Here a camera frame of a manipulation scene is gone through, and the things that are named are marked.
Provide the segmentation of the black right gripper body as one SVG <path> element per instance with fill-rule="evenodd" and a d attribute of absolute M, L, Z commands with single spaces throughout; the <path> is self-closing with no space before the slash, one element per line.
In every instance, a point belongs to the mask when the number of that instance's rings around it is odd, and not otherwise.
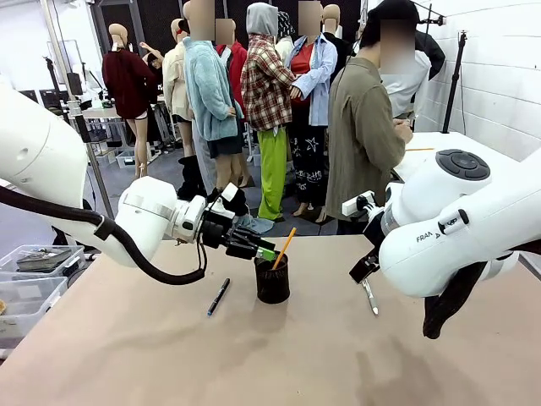
<path fill-rule="evenodd" d="M 367 218 L 367 225 L 363 230 L 363 235 L 377 250 L 380 249 L 380 246 L 385 239 L 385 234 L 382 231 L 381 226 L 381 220 L 384 214 L 385 208 L 376 204 L 374 209 L 362 216 Z"/>

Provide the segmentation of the black tripod stand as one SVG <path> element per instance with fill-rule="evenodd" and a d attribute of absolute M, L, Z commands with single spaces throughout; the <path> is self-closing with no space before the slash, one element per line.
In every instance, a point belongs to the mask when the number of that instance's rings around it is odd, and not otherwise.
<path fill-rule="evenodd" d="M 462 126 L 463 126 L 463 130 L 467 131 L 465 112 L 464 112 L 463 84 L 462 84 L 462 58 L 463 58 L 465 46 L 467 44 L 467 39 L 468 39 L 467 31 L 460 30 L 459 35 L 458 35 L 458 41 L 457 41 L 458 48 L 457 48 L 457 54 L 456 54 L 455 68 L 451 76 L 451 87 L 450 87 L 449 96 L 446 103 L 445 117 L 444 117 L 442 129 L 441 129 L 442 134 L 450 133 L 451 116 L 452 116 L 452 112 L 453 112 L 453 108 L 455 104 L 457 89 L 460 89 L 461 108 L 462 108 L 461 110 Z"/>

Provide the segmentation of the cream jacket mannequin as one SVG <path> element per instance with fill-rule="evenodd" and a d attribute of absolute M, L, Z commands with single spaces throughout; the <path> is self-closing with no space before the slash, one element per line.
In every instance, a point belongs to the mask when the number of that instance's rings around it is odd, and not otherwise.
<path fill-rule="evenodd" d="M 178 190 L 178 198 L 190 200 L 198 191 L 198 181 L 194 179 L 194 143 L 192 135 L 193 113 L 189 106 L 183 73 L 185 47 L 183 38 L 189 35 L 189 24 L 186 19 L 174 19 L 171 23 L 175 47 L 164 57 L 163 92 L 168 112 L 178 129 L 183 142 L 183 158 L 179 163 L 183 166 L 183 184 Z"/>

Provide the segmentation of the orange pencil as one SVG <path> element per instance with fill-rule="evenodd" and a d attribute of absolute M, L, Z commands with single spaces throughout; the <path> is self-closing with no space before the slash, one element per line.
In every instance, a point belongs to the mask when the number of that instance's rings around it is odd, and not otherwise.
<path fill-rule="evenodd" d="M 297 232 L 297 228 L 292 228 L 291 232 L 288 234 L 286 243 L 283 245 L 281 251 L 279 252 L 278 256 L 276 257 L 276 260 L 275 260 L 275 262 L 273 264 L 273 267 L 271 268 L 273 271 L 276 270 L 277 267 L 279 266 L 279 264 L 281 262 L 281 259 L 285 255 L 285 252 L 286 252 L 288 246 L 290 245 L 290 243 L 292 242 L 292 239 L 295 236 L 296 232 Z"/>

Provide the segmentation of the plaid shirt green trousers mannequin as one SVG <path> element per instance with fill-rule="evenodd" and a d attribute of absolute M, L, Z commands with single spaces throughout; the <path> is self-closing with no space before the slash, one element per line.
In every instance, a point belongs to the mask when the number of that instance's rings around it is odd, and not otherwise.
<path fill-rule="evenodd" d="M 258 217 L 282 219 L 281 199 L 287 173 L 287 125 L 292 122 L 290 86 L 295 80 L 275 48 L 278 8 L 268 3 L 247 7 L 247 58 L 241 73 L 245 117 L 256 132 L 261 155 L 262 198 Z"/>

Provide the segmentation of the silver pen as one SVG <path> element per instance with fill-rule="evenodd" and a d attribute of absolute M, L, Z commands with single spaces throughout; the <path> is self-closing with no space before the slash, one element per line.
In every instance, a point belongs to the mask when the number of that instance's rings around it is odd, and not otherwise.
<path fill-rule="evenodd" d="M 362 281 L 362 286 L 363 286 L 363 289 L 367 295 L 367 299 L 369 301 L 369 305 L 370 305 L 370 308 L 372 310 L 372 313 L 374 316 L 378 316 L 379 315 L 379 307 L 378 307 L 378 304 L 377 304 L 377 301 L 376 301 L 376 298 L 374 296 L 374 293 L 369 285 L 369 280 L 367 278 L 365 278 L 363 281 Z"/>

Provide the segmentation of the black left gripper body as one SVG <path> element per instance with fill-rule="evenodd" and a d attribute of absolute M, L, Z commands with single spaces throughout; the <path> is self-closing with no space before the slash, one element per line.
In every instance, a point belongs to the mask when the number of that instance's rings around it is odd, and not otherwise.
<path fill-rule="evenodd" d="M 231 242 L 232 230 L 237 227 L 233 212 L 226 210 L 220 201 L 213 202 L 204 211 L 198 231 L 200 242 L 212 249 L 223 246 L 225 250 Z"/>

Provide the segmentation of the black pen blue tip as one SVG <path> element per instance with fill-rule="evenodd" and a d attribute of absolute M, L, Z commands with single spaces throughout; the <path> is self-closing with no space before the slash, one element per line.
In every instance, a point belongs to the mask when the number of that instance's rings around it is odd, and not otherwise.
<path fill-rule="evenodd" d="M 221 303 L 221 300 L 223 296 L 225 295 L 226 291 L 228 290 L 230 283 L 231 283 L 231 279 L 228 277 L 225 279 L 225 281 L 221 285 L 216 297 L 213 299 L 212 303 L 210 304 L 209 309 L 207 310 L 206 314 L 208 317 L 211 317 L 215 313 L 216 308 Z"/>

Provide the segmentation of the grey metal stand pole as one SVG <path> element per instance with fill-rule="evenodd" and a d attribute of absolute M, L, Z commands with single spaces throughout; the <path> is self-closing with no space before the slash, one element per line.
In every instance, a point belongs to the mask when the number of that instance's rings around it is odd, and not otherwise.
<path fill-rule="evenodd" d="M 63 61 L 63 55 L 60 49 L 60 44 L 57 39 L 57 33 L 55 30 L 55 25 L 52 20 L 50 7 L 49 7 L 49 0 L 39 0 L 41 5 L 41 10 L 44 14 L 44 18 L 46 21 L 46 26 L 48 30 L 48 34 L 50 37 L 50 41 L 52 43 L 52 48 L 54 51 L 54 55 L 57 59 L 57 66 L 60 69 L 60 73 L 63 77 L 64 84 L 66 85 L 67 92 L 68 92 L 68 118 L 70 121 L 70 124 L 77 129 L 79 135 L 81 136 L 82 140 L 85 143 L 85 147 L 87 150 L 87 156 L 88 160 L 90 162 L 90 165 L 92 167 L 92 170 L 94 172 L 94 177 L 96 179 L 96 185 L 99 189 L 101 200 L 103 202 L 103 205 L 105 207 L 105 211 L 109 217 L 113 217 L 113 210 L 111 206 L 111 202 L 109 200 L 109 196 L 107 193 L 107 189 L 105 186 L 105 183 L 103 181 L 103 178 L 101 176 L 101 170 L 99 168 L 98 161 L 96 160 L 95 153 L 92 149 L 92 146 L 90 144 L 90 136 L 88 133 L 86 121 L 83 116 L 83 112 L 80 108 L 80 103 L 76 99 L 75 95 L 72 92 L 71 85 L 69 84 L 68 80 L 68 72 L 66 69 L 66 65 Z"/>

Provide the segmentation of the clear bin with dark items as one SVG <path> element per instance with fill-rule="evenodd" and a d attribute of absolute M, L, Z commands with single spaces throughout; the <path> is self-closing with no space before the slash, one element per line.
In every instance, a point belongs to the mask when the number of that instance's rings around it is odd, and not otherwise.
<path fill-rule="evenodd" d="M 21 245 L 0 258 L 0 282 L 69 277 L 85 266 L 79 245 Z"/>

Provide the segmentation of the person's left hand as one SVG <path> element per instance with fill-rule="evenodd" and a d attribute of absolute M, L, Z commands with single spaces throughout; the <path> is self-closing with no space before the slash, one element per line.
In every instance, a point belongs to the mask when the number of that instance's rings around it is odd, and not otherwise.
<path fill-rule="evenodd" d="M 394 119 L 394 130 L 396 134 L 408 144 L 413 138 L 413 131 L 409 119 Z"/>

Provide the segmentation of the clear plastic bin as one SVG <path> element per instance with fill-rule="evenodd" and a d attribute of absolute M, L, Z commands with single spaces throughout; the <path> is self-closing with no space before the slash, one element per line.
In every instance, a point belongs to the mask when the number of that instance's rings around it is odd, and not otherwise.
<path fill-rule="evenodd" d="M 22 340 L 67 290 L 66 277 L 26 279 L 0 283 L 0 348 Z"/>

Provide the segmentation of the person's left forearm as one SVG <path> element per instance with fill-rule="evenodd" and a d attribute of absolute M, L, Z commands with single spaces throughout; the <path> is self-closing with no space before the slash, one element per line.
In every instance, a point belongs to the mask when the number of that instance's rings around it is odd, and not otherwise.
<path fill-rule="evenodd" d="M 374 145 L 373 150 L 403 156 L 405 140 L 401 131 L 407 127 L 396 125 L 393 122 L 391 103 L 383 85 L 371 89 L 369 96 L 369 135 Z"/>

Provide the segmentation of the light blue fleece mannequin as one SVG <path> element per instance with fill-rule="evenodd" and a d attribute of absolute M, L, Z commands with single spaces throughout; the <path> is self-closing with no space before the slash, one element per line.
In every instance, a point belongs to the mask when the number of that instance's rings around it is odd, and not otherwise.
<path fill-rule="evenodd" d="M 233 159 L 242 150 L 238 137 L 241 110 L 232 96 L 227 70 L 212 43 L 214 3 L 189 1 L 190 34 L 183 39 L 185 82 L 199 135 L 215 162 L 215 188 L 222 191 L 235 181 Z"/>

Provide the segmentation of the maroon sweater mannequin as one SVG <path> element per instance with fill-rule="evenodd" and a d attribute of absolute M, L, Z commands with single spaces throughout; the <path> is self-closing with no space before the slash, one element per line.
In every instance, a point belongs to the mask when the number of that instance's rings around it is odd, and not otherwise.
<path fill-rule="evenodd" d="M 143 59 L 128 49 L 128 30 L 118 23 L 108 27 L 112 48 L 102 59 L 102 77 L 117 115 L 135 136 L 135 177 L 148 173 L 147 135 L 150 105 L 156 101 L 156 77 Z"/>

